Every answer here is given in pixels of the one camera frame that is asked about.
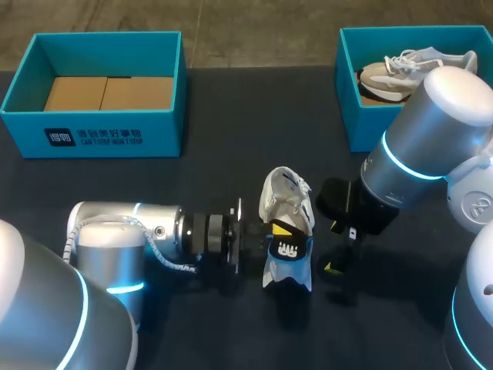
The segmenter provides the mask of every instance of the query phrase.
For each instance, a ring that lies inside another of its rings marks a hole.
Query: teal shoebox
[[[478,54],[478,76],[493,86],[493,38],[480,25],[341,29],[334,81],[352,152],[370,152],[401,111],[400,105],[363,105],[354,73],[384,56],[433,46],[445,54]]]
[[[60,76],[173,77],[170,108],[44,112]],[[186,80],[180,32],[36,34],[0,114],[24,158],[179,156]]]

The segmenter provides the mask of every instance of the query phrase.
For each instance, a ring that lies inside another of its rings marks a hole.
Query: shoe sole
[[[406,101],[409,98],[409,96],[412,94],[412,92],[395,93],[395,92],[374,89],[373,87],[366,86],[362,82],[359,82],[357,86],[358,89],[360,90],[361,95],[383,103],[393,103],[393,104],[402,103],[403,101]]]

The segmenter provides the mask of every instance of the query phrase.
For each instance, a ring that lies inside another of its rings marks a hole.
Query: shoe lace
[[[431,60],[415,62],[413,59],[416,58],[416,54],[410,58],[407,57],[410,53],[415,51],[416,50],[413,49],[407,49],[404,50],[399,56],[393,56],[392,58],[385,56],[385,68],[387,68],[389,73],[394,73],[394,71],[399,71],[402,69],[414,71],[420,69],[422,65],[432,62]]]
[[[283,200],[284,202],[291,203],[293,205],[294,214],[297,214],[299,212],[300,208],[302,207],[303,200],[305,198],[308,198],[308,193],[311,191],[310,186],[302,177],[299,177],[298,185],[300,186],[302,197],[294,196]],[[272,197],[267,201],[267,209],[268,210],[272,209],[272,207],[274,207],[276,203],[277,203],[277,199],[274,195],[272,195]]]

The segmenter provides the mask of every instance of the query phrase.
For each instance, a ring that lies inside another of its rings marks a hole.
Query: blue led light ring
[[[387,141],[385,139],[385,134],[386,133],[387,133],[387,131],[385,131],[384,132],[384,135],[382,136],[382,145],[384,146],[385,152],[387,153],[387,155],[389,156],[389,158],[392,160],[392,162],[394,162],[395,164],[397,164],[398,167],[400,167],[402,170],[404,170],[405,172],[409,173],[410,175],[412,175],[414,177],[418,177],[418,178],[423,179],[423,180],[440,180],[443,177],[443,176],[428,176],[428,175],[423,175],[422,173],[413,171],[411,168],[405,166],[400,160],[397,159],[397,157],[394,154],[392,154],[391,150],[388,149]]]
[[[86,326],[87,322],[87,315],[89,313],[89,294],[87,292],[86,282],[77,270],[75,270],[75,272],[77,273],[77,276],[79,276],[80,284],[82,285],[82,314],[72,344],[70,345],[67,353],[65,353],[65,357],[63,358],[62,362],[60,362],[60,365],[58,365],[55,370],[64,370],[67,364],[72,359],[72,356],[74,355],[75,350],[80,343],[80,339],[82,338],[82,333],[84,332],[84,327]]]
[[[142,288],[144,288],[144,283],[130,285],[127,287],[107,288],[106,291],[110,294],[125,294],[132,293],[133,291],[139,291]]]
[[[474,357],[474,355],[472,354],[471,351],[469,351],[469,348],[468,346],[464,343],[464,340],[462,339],[461,337],[461,333],[459,332],[459,329],[457,327],[457,322],[455,321],[455,291],[457,290],[457,288],[455,288],[454,290],[454,295],[452,296],[452,321],[454,322],[454,327],[455,327],[455,331],[457,332],[457,336],[459,338],[459,341],[461,341],[462,343],[462,347],[464,347],[465,351],[469,354],[469,356],[471,356],[471,358],[473,359],[473,361],[476,363],[477,366],[479,366],[479,368],[481,370],[486,370],[486,367],[484,367],[480,362],[479,360]]]

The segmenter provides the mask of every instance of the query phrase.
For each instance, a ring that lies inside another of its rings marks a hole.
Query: yellow tag
[[[292,235],[288,230],[284,230],[282,227],[276,224],[272,225],[272,234],[274,235]]]
[[[342,272],[338,271],[338,270],[334,270],[333,268],[330,268],[330,264],[331,262],[329,262],[329,264],[324,268],[325,271],[328,271],[328,272],[331,272],[332,274],[342,274]]]

